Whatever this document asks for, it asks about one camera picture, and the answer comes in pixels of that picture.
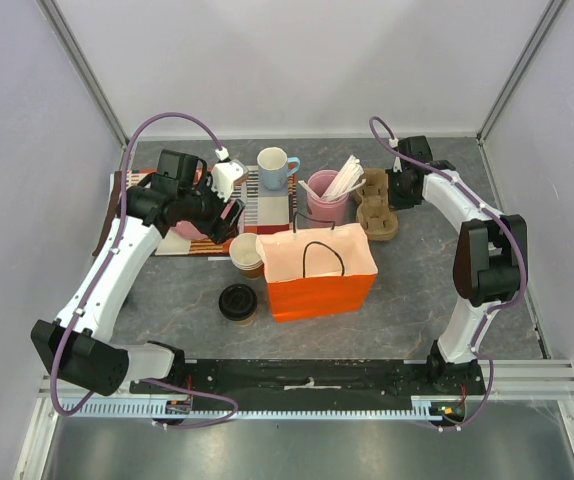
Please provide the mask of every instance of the cup rim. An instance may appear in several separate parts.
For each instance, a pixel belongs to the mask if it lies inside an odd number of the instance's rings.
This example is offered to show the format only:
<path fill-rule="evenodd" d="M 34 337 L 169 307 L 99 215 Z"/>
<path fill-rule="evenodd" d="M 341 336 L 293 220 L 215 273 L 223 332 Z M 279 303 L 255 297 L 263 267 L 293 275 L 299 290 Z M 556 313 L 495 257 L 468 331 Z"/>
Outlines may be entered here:
<path fill-rule="evenodd" d="M 262 162 L 261 162 L 260 156 L 261 156 L 264 152 L 267 152 L 267 151 L 279 151 L 279 152 L 282 154 L 282 156 L 284 157 L 285 161 L 282 163 L 282 165 L 280 165 L 279 167 L 275 167 L 275 168 L 269 168 L 269 167 L 264 166 L 264 165 L 262 164 Z M 283 167 L 287 164 L 288 160 L 289 160 L 289 156 L 287 155 L 287 152 L 285 152 L 285 151 L 284 151 L 282 148 L 280 148 L 280 147 L 267 147 L 267 148 L 263 148 L 263 149 L 260 151 L 260 153 L 258 154 L 258 156 L 256 157 L 256 163 L 258 163 L 258 166 L 259 166 L 259 167 L 262 167 L 263 170 L 267 170 L 267 171 L 269 171 L 269 172 L 274 172 L 274 171 L 276 171 L 276 170 L 280 170 L 281 168 L 283 168 Z"/>
<path fill-rule="evenodd" d="M 243 237 L 252 238 L 252 236 L 253 236 L 253 238 L 258 238 L 258 234 L 257 234 L 257 233 L 253 233 L 253 232 L 243 232 L 243 233 L 240 233 L 240 234 L 236 235 L 236 237 L 235 237 L 235 238 L 231 241 L 231 243 L 229 244 L 229 254 L 230 254 L 230 256 L 231 256 L 232 248 L 235 248 L 236 241 L 238 241 L 238 243 L 240 243 L 241 240 L 239 240 L 239 239 L 242 239 Z M 256 240 L 253 241 L 253 244 L 254 244 L 254 250 L 256 250 L 256 247 L 255 247 L 255 245 L 256 245 Z"/>
<path fill-rule="evenodd" d="M 260 266 L 263 264 L 263 260 L 262 260 L 262 258 L 261 258 L 258 262 L 254 263 L 253 265 L 241 265 L 240 263 L 235 262 L 234 260 L 232 260 L 232 263 L 233 263 L 239 270 L 255 270 L 255 269 L 257 269 L 258 267 L 260 267 Z"/>

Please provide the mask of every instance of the white wall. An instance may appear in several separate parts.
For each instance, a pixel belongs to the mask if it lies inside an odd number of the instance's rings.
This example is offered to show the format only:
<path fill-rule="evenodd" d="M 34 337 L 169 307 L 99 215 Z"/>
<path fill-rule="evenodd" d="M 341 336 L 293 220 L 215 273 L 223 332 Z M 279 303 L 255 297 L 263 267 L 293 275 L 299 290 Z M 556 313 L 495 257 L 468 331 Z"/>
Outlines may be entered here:
<path fill-rule="evenodd" d="M 547 0 L 58 3 L 128 133 L 275 137 L 477 131 Z"/>
<path fill-rule="evenodd" d="M 523 214 L 545 339 L 574 365 L 574 1 L 488 142 L 509 211 Z"/>
<path fill-rule="evenodd" d="M 82 280 L 119 148 L 36 2 L 0 0 L 0 479 L 44 373 L 29 332 Z"/>

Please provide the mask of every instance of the black cup lid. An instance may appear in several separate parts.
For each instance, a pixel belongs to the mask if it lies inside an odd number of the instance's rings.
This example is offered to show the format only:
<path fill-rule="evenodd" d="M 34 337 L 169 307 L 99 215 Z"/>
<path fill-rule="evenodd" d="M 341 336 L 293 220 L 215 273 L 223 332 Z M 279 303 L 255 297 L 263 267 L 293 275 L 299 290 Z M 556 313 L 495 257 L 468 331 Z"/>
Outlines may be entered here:
<path fill-rule="evenodd" d="M 256 292 L 242 283 L 228 286 L 218 299 L 220 313 L 235 322 L 251 317 L 256 307 L 258 307 Z"/>

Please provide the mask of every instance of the white cable clip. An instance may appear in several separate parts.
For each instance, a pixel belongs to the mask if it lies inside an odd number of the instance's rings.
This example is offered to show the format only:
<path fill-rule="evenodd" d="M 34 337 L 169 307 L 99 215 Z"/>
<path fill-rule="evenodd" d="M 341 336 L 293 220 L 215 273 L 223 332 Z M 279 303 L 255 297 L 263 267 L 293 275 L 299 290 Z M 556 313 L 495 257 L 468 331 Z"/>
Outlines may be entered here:
<path fill-rule="evenodd" d="M 216 151 L 216 158 L 218 158 L 218 160 L 222 161 L 227 160 L 229 158 L 229 152 L 225 147 L 217 148 L 215 151 Z"/>

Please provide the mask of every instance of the orange paper bag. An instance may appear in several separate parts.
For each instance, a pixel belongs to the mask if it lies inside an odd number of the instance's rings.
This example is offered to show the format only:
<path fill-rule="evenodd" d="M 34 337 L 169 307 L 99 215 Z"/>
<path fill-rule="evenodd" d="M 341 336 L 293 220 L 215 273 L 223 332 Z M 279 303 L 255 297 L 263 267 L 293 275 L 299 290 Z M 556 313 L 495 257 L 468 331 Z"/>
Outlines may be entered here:
<path fill-rule="evenodd" d="M 259 235 L 256 250 L 277 322 L 358 310 L 378 273 L 358 223 Z"/>

